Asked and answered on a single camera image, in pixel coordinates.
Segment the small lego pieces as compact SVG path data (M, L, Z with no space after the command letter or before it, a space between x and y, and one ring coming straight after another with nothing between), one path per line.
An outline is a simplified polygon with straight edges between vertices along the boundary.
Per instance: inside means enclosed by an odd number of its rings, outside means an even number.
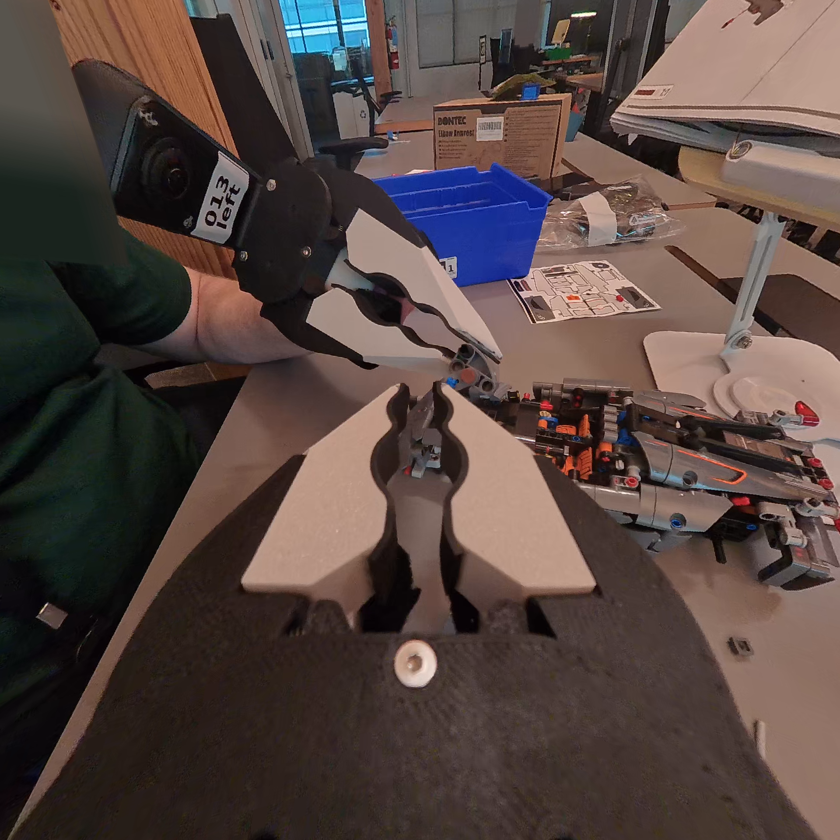
M753 656L753 646L743 637L730 636L727 641L730 653L736 658L750 658ZM767 758L767 726L765 721L755 719L752 723L752 740L762 760Z

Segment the blue plastic bin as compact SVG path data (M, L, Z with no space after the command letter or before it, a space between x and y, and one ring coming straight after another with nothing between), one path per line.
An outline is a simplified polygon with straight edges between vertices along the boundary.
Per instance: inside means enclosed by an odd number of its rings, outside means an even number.
M551 196L493 164L376 178L459 287L525 277Z

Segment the brown cardboard box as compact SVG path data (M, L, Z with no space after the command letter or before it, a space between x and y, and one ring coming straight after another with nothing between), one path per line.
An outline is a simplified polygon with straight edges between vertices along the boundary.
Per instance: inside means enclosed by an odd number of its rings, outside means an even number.
M469 98L434 106L434 165L438 171L499 164L521 178L559 172L572 110L570 93L534 100Z

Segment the person's torso in green shirt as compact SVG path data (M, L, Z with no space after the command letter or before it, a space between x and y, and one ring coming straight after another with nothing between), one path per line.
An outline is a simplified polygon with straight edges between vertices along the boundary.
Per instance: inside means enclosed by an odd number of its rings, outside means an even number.
M121 234L117 266L2 260L2 566L38 597L2 608L2 705L57 673L72 632L124 609L201 464L172 407L97 362L191 305L186 270Z

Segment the grey and orange lego car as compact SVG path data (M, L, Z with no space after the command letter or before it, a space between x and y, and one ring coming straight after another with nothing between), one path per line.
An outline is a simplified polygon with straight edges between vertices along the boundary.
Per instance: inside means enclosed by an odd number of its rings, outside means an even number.
M762 532L775 560L759 582L786 591L838 575L835 483L809 442L790 436L790 416L710 413L691 395L635 391L595 380L536 382L520 395L486 377L452 387L571 479L643 547L660 553L699 534L716 560L726 545Z

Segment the long grey lego panel assembly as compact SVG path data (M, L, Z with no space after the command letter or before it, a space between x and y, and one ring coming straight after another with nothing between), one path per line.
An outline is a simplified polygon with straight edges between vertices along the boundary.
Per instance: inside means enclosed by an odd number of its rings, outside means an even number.
M462 396L475 400L496 398L500 386L490 361L471 343L458 348L445 382Z

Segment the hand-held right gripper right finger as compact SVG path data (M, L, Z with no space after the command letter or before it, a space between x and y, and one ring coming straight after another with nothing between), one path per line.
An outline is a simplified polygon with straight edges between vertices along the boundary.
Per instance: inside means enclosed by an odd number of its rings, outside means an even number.
M530 449L447 384L436 384L444 535L467 599L583 595L595 577Z

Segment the person's left forearm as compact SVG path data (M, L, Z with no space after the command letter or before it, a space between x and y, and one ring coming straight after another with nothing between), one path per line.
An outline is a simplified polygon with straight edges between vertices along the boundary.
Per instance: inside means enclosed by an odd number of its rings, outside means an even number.
M190 308L179 327L162 340L172 358L220 364L265 364L310 351L291 342L261 315L261 303L232 280L187 269Z

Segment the white book stand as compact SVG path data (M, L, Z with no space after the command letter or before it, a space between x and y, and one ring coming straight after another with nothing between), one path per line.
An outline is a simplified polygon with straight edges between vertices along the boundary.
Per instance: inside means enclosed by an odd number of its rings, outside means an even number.
M837 156L756 140L727 153L683 147L682 175L715 195L760 208L752 249L727 331L663 331L644 341L661 390L686 392L734 417L740 410L781 410L783 429L806 442L838 444L839 365L834 351L795 331L760 337L755 313L787 220L838 224Z

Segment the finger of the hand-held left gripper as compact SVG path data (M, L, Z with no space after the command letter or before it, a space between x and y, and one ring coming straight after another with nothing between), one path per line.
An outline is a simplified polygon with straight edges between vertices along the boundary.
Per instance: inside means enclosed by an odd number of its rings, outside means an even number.
M383 366L446 379L453 351L426 339L400 319L383 319L362 290L330 287L303 291L303 346L314 353L358 364Z
M429 247L412 244L364 210L355 212L345 236L347 254L331 269L327 288L374 291L390 280L416 310L435 316L462 343L501 362L501 350L484 320Z

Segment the clear plastic parts bag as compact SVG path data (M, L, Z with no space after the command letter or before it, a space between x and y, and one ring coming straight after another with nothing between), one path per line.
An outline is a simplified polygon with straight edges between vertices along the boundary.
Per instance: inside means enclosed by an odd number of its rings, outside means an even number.
M641 175L563 189L548 205L536 245L540 254L639 244L676 237L686 224Z

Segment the black office chair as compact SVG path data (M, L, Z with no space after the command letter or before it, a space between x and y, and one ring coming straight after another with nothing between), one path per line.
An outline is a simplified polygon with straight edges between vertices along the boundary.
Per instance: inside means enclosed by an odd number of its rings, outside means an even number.
M376 120L387 104L399 101L402 91L388 91L382 100L375 99L363 75L339 84L333 93L333 110L339 126L339 138L322 143L319 154L333 158L336 166L350 172L353 162L367 151L389 147L387 134L375 131Z

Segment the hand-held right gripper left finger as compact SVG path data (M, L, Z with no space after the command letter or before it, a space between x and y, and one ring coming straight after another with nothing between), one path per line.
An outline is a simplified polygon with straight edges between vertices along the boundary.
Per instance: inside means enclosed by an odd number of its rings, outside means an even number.
M387 483L409 402L408 387L393 385L288 461L290 484L242 576L246 592L334 601L352 614L401 588Z

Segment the open instruction booklet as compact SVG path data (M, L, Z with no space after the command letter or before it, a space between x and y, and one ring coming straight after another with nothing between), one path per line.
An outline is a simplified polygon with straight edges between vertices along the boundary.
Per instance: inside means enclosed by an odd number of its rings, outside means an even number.
M827 154L839 135L839 2L706 2L610 123L707 151L757 140Z

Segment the white sticker sheet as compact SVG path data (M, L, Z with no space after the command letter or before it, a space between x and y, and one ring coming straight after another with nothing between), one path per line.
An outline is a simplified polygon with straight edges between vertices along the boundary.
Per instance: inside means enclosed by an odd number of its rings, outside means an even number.
M648 293L603 260L535 268L507 285L534 325L660 310Z

